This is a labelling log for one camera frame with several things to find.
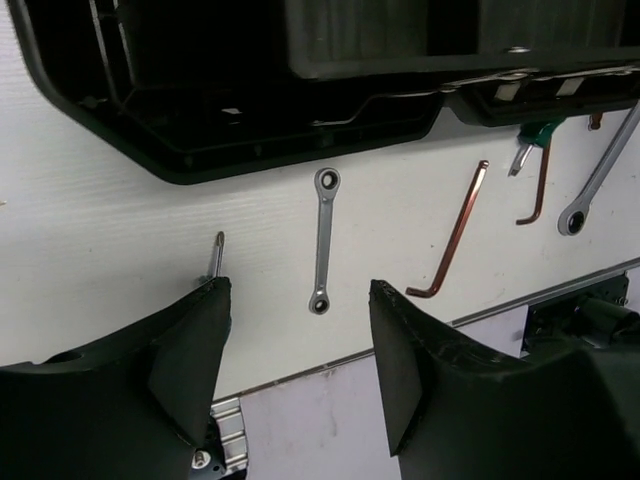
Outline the small green stubby screwdriver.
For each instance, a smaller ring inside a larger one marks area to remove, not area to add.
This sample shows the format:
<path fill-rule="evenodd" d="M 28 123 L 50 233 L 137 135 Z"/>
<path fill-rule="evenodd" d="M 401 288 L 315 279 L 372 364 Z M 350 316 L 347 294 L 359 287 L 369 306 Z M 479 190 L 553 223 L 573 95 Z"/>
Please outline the small green stubby screwdriver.
<path fill-rule="evenodd" d="M 565 120 L 566 118 L 555 118 L 549 121 L 522 124 L 517 136 L 519 147 L 511 164 L 509 176 L 517 176 L 520 173 L 528 156 L 535 148 L 547 148 L 553 133 Z"/>

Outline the brown hex key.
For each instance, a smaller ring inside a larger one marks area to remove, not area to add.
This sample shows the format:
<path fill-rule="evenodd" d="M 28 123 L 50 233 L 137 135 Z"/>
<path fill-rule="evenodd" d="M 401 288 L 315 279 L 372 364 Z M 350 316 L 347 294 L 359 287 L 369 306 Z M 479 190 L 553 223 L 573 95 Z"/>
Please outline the brown hex key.
<path fill-rule="evenodd" d="M 406 295 L 428 299 L 434 297 L 440 291 L 458 249 L 489 165 L 490 163 L 487 160 L 481 160 L 478 163 L 431 285 L 426 289 L 407 287 L 405 290 Z"/>
<path fill-rule="evenodd" d="M 602 112 L 591 114 L 589 116 L 588 129 L 590 131 L 599 130 L 601 128 L 601 125 L 602 125 L 602 119 L 603 119 L 603 113 Z"/>
<path fill-rule="evenodd" d="M 536 222 L 542 214 L 547 174 L 549 169 L 550 151 L 551 151 L 550 146 L 547 146 L 542 150 L 539 176 L 538 176 L 538 182 L 537 182 L 537 188 L 536 188 L 536 198 L 535 198 L 533 212 L 530 216 L 526 218 L 518 219 L 516 221 L 517 226 L 530 225 Z"/>

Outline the large silver ratchet wrench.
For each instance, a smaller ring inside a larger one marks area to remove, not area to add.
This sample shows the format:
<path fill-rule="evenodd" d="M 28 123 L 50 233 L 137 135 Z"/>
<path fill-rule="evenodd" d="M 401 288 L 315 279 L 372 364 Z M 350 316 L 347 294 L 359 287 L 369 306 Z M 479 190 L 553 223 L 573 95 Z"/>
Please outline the large silver ratchet wrench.
<path fill-rule="evenodd" d="M 581 232 L 594 197 L 624 151 L 638 124 L 639 103 L 636 103 L 614 134 L 578 196 L 560 214 L 557 229 L 562 236 L 575 236 Z"/>

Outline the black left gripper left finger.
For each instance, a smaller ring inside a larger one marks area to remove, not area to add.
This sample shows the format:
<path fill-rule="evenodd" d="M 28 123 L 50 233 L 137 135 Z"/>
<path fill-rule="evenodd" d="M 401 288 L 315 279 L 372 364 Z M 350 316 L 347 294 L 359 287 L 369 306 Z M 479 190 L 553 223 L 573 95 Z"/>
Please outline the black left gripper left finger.
<path fill-rule="evenodd" d="M 49 360 L 1 370 L 5 479 L 191 479 L 225 466 L 211 416 L 231 283 Z"/>

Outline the green screwdriver orange cap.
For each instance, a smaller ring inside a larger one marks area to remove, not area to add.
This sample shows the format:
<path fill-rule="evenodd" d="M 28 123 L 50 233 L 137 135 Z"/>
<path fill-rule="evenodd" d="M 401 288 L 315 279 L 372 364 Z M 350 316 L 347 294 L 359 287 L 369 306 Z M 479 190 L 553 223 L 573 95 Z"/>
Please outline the green screwdriver orange cap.
<path fill-rule="evenodd" d="M 213 278 L 219 277 L 222 266 L 223 251 L 225 245 L 225 233 L 219 231 L 214 239 L 212 254 L 207 271 L 197 280 L 198 285 L 203 285 Z"/>

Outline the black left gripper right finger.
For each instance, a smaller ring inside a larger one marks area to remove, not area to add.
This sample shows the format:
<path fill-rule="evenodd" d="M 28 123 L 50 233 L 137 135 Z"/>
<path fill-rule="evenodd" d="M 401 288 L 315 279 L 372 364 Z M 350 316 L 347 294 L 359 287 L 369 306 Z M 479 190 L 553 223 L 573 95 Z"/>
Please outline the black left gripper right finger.
<path fill-rule="evenodd" d="M 635 479 L 639 345 L 515 358 L 370 286 L 389 450 L 405 479 Z"/>

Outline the small silver ratchet wrench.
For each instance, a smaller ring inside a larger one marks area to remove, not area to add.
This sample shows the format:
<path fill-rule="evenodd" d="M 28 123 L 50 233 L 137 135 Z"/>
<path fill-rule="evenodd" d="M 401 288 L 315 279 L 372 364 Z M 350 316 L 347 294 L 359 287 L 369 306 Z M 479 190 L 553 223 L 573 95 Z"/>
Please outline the small silver ratchet wrench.
<path fill-rule="evenodd" d="M 318 197 L 318 218 L 314 287 L 309 300 L 309 310 L 316 315 L 325 314 L 330 308 L 327 285 L 333 206 L 340 183 L 340 174 L 334 168 L 322 168 L 316 172 L 314 177 L 314 186 Z"/>

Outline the black plastic toolbox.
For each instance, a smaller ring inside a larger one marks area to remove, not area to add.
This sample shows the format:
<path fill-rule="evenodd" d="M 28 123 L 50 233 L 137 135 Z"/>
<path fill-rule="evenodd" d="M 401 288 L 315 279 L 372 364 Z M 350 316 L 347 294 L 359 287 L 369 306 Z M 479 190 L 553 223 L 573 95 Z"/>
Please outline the black plastic toolbox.
<path fill-rule="evenodd" d="M 192 185 L 639 97 L 635 1 L 11 1 L 41 93 Z"/>

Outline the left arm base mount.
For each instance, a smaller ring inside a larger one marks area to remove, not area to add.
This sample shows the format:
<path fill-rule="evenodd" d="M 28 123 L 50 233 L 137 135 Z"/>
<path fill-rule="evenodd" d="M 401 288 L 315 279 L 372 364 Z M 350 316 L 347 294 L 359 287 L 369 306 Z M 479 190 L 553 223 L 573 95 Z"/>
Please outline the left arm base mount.
<path fill-rule="evenodd" d="M 246 479 L 249 456 L 239 397 L 211 405 L 205 443 L 192 458 L 190 479 Z"/>

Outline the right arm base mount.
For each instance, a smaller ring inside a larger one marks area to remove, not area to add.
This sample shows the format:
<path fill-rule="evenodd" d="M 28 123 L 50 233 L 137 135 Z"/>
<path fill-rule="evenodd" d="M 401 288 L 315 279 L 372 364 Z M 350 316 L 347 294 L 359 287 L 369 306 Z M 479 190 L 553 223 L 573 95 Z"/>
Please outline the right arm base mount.
<path fill-rule="evenodd" d="M 626 273 L 528 307 L 521 355 L 558 350 L 562 342 L 609 349 L 639 345 L 639 309 L 630 306 Z"/>

